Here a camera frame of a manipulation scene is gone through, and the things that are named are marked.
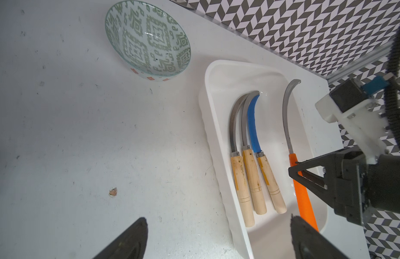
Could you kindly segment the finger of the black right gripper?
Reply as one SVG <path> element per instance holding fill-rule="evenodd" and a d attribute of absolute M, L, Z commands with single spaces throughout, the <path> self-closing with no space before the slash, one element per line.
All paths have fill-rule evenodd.
<path fill-rule="evenodd" d="M 339 157 L 337 152 L 330 152 L 315 158 L 298 162 L 298 158 L 295 153 L 289 155 L 290 167 L 289 172 L 299 172 L 304 169 L 310 169 L 317 166 L 325 167 L 327 172 L 340 172 L 341 163 L 339 162 Z"/>
<path fill-rule="evenodd" d="M 333 179 L 336 177 L 336 171 L 332 168 L 326 168 L 324 177 L 312 173 L 307 169 L 297 170 L 289 168 L 289 176 L 302 184 L 329 207 L 334 207 Z"/>

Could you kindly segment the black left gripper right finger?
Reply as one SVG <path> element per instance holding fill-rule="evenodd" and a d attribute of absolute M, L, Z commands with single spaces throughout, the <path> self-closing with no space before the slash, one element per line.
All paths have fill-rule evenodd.
<path fill-rule="evenodd" d="M 291 217 L 290 229 L 296 259 L 347 259 L 300 216 Z"/>

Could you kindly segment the white plastic storage box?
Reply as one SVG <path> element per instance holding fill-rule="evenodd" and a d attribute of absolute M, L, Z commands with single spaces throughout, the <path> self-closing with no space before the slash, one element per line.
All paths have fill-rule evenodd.
<path fill-rule="evenodd" d="M 205 85 L 199 93 L 207 141 L 233 243 L 245 259 L 295 257 L 290 218 L 298 213 L 298 205 L 293 181 L 287 172 L 288 148 L 281 115 L 285 89 L 294 79 L 301 83 L 293 90 L 289 101 L 290 137 L 298 158 L 307 160 L 331 151 L 340 142 L 334 125 L 327 124 L 315 108 L 315 103 L 329 91 L 325 79 L 284 61 L 258 65 L 217 60 L 208 66 Z M 259 142 L 274 171 L 288 211 L 278 214 L 271 200 L 267 200 L 267 213 L 256 215 L 255 225 L 247 228 L 230 163 L 229 116 L 235 101 L 254 90 L 260 92 L 256 105 Z"/>

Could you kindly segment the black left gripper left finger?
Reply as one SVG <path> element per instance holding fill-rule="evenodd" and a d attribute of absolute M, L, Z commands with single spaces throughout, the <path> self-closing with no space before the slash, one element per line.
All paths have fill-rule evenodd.
<path fill-rule="evenodd" d="M 94 259 L 143 259 L 147 241 L 147 220 L 139 218 Z"/>

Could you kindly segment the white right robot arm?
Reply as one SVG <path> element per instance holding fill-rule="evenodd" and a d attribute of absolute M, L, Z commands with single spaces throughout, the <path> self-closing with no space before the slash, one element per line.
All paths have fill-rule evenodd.
<path fill-rule="evenodd" d="M 321 118 L 342 125 L 355 144 L 303 162 L 289 155 L 289 176 L 308 223 L 307 191 L 360 226 L 377 210 L 400 214 L 399 67 L 400 26 L 384 74 L 367 83 L 349 78 L 316 103 Z"/>

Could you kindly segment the blue blade wooden handle sickle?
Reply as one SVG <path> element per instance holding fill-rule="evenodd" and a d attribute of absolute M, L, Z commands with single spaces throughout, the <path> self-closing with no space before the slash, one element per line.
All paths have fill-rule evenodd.
<path fill-rule="evenodd" d="M 247 108 L 247 123 L 248 123 L 249 137 L 253 151 L 256 154 L 258 164 L 263 174 L 269 195 L 271 197 L 274 209 L 278 214 L 284 214 L 287 211 L 286 204 L 279 189 L 279 185 L 276 182 L 275 176 L 272 172 L 270 163 L 260 147 L 257 136 L 255 106 L 259 96 L 260 96 L 259 91 L 253 91 L 249 94 L 247 98 L 250 101 Z"/>

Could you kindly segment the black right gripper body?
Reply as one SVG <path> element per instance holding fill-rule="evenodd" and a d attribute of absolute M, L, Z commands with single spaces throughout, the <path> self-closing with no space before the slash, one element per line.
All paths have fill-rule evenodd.
<path fill-rule="evenodd" d="M 326 155 L 326 184 L 330 207 L 350 223 L 362 225 L 365 191 L 363 175 L 367 164 L 359 148 L 341 149 Z"/>

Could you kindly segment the orange handle small sickle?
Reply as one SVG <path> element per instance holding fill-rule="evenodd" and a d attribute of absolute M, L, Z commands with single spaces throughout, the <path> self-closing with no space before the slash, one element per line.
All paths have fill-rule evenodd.
<path fill-rule="evenodd" d="M 292 81 L 290 81 L 285 89 L 284 97 L 282 100 L 282 122 L 283 122 L 283 128 L 284 128 L 284 133 L 285 133 L 285 137 L 286 137 L 287 147 L 288 147 L 288 151 L 289 151 L 289 162 L 290 162 L 291 167 L 295 166 L 296 163 L 298 162 L 298 160 L 297 160 L 296 154 L 293 151 L 293 146 L 292 146 L 292 142 L 291 142 L 290 134 L 289 134 L 288 103 L 289 103 L 289 98 L 291 96 L 293 89 L 300 83 L 301 83 L 301 81 L 299 79 L 293 79 Z M 309 199 L 309 195 L 308 195 L 306 187 L 303 186 L 302 184 L 298 183 L 295 180 L 293 180 L 293 183 L 294 183 L 294 189 L 295 189 L 296 200 L 298 203 L 300 216 L 310 226 L 312 226 L 316 231 L 318 231 L 315 214 L 313 212 L 312 204 Z"/>

